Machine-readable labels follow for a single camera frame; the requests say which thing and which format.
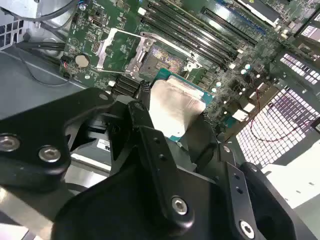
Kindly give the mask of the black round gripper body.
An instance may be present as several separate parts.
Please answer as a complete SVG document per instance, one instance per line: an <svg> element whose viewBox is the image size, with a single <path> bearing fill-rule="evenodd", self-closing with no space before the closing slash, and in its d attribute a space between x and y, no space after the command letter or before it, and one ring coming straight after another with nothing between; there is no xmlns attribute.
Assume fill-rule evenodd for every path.
<svg viewBox="0 0 320 240"><path fill-rule="evenodd" d="M142 146L133 162L71 199L54 240L229 239L217 184L177 168L166 144Z"/></svg>

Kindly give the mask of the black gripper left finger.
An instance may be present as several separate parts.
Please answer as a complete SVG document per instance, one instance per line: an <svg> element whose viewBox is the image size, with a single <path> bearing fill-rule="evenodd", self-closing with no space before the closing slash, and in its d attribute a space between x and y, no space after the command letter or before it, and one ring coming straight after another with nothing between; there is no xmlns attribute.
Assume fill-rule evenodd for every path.
<svg viewBox="0 0 320 240"><path fill-rule="evenodd" d="M70 167L71 150L86 142L85 132L97 117L111 132L113 175L134 161L140 147L167 145L142 103L123 104L98 88L88 88L1 120L1 184L55 190Z"/></svg>

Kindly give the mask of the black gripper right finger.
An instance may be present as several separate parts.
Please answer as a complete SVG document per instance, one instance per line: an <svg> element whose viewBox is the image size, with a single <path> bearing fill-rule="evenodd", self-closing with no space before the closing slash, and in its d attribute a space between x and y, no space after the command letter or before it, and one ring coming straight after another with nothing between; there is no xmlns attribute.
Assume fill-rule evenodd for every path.
<svg viewBox="0 0 320 240"><path fill-rule="evenodd" d="M192 171L218 186L237 240L301 240L303 225L267 177L252 163L237 164L228 143L219 142L201 113L183 117Z"/></svg>

